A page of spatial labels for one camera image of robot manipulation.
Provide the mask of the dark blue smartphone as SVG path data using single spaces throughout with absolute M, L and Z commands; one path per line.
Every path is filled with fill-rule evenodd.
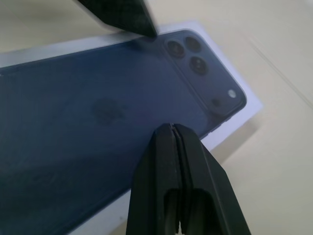
M 153 131 L 200 137 L 246 95 L 181 30 L 0 69 L 0 235 L 62 235 L 130 188 Z

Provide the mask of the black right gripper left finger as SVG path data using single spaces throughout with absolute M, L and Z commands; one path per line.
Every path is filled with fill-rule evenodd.
M 176 235 L 181 176 L 173 126 L 158 127 L 133 176 L 126 235 Z

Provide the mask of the white phone box base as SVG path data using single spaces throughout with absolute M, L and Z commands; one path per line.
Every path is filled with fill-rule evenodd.
M 219 127 L 214 129 L 213 131 L 211 131 L 204 137 L 200 137 L 193 129 L 183 125 L 193 130 L 197 134 L 198 138 L 201 140 L 203 145 L 206 147 L 206 149 L 209 152 L 211 152 L 211 150 L 214 147 L 216 147 L 218 144 L 224 141 L 230 134 L 236 131 L 240 126 L 242 126 L 245 122 L 247 122 L 253 115 L 255 115 L 261 109 L 262 104 L 259 101 L 259 99 L 256 97 L 256 95 L 253 93 L 251 88 L 247 85 L 247 83 L 241 78 L 240 74 L 236 71 L 236 69 L 232 66 L 232 64 L 223 55 L 223 53 L 220 51 L 218 46 L 214 43 L 214 41 L 208 36 L 208 34 L 203 30 L 203 28 L 198 23 L 191 22 L 191 23 L 180 23 L 180 24 L 172 24 L 172 25 L 163 26 L 161 28 L 159 35 L 163 35 L 163 34 L 167 34 L 171 32 L 177 32 L 181 30 L 190 30 L 200 35 L 204 39 L 204 41 L 212 48 L 213 52 L 220 59 L 224 67 L 231 73 L 235 81 L 243 89 L 246 95 L 245 107 L 239 110 L 238 112 L 236 112 L 230 119 L 223 122 Z M 68 42 L 43 46 L 43 47 L 34 47 L 34 48 L 25 49 L 25 50 L 4 53 L 4 54 L 0 54 L 0 69 L 9 67 L 9 66 L 29 63 L 33 61 L 39 61 L 39 60 L 54 58 L 54 57 L 58 57 L 62 55 L 77 53 L 77 52 L 81 52 L 85 50 L 112 46 L 115 44 L 135 40 L 138 38 L 141 38 L 141 37 L 132 33 L 120 32 L 117 34 L 68 41 Z M 178 123 L 168 123 L 168 124 L 174 126 L 174 125 L 177 125 Z M 115 226 L 117 226 L 119 217 L 121 216 L 128 217 L 130 197 L 131 197 L 131 188 L 132 188 L 133 176 L 134 176 L 136 167 L 133 171 L 130 188 L 128 190 L 121 193 L 117 198 L 111 200 L 107 205 L 91 213 L 88 218 L 75 223 L 74 226 L 70 230 L 68 230 L 66 233 L 63 233 L 62 235 L 69 235 L 75 231 L 81 231 L 81 233 L 85 235 L 94 235 L 96 232 L 107 234 L 110 229 L 113 229 Z M 179 219 L 180 219 L 181 205 L 182 205 L 182 184 L 181 184 L 180 196 L 179 196 Z M 180 222 L 179 222 L 178 232 L 181 232 Z

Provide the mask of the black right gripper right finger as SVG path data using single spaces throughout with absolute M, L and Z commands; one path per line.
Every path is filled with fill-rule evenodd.
M 182 180 L 181 232 L 184 235 L 251 235 L 225 170 L 197 134 L 180 124 L 178 141 Z

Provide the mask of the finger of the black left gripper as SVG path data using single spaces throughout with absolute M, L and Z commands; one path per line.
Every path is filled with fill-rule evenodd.
M 157 28 L 145 0 L 77 0 L 104 24 L 147 37 Z

